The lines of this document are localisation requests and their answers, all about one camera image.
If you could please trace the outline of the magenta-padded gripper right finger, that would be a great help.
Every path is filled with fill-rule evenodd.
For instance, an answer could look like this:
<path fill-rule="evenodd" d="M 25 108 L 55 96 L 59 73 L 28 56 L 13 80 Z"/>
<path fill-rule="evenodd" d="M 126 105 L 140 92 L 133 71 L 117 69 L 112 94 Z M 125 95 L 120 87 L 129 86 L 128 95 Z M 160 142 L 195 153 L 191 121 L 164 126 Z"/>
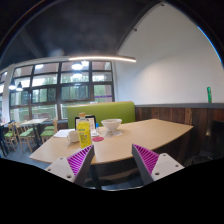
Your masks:
<path fill-rule="evenodd" d="M 132 155 L 145 185 L 183 169 L 183 166 L 167 153 L 157 154 L 136 144 L 132 145 Z"/>

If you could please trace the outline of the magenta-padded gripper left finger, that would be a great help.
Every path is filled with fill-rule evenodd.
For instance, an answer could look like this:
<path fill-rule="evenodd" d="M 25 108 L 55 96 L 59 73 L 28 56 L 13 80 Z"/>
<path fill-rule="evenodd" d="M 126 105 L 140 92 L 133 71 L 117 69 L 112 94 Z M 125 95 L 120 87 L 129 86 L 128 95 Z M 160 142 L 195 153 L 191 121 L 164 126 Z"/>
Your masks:
<path fill-rule="evenodd" d="M 58 158 L 46 171 L 82 186 L 94 155 L 94 146 L 90 145 L 69 157 Z"/>

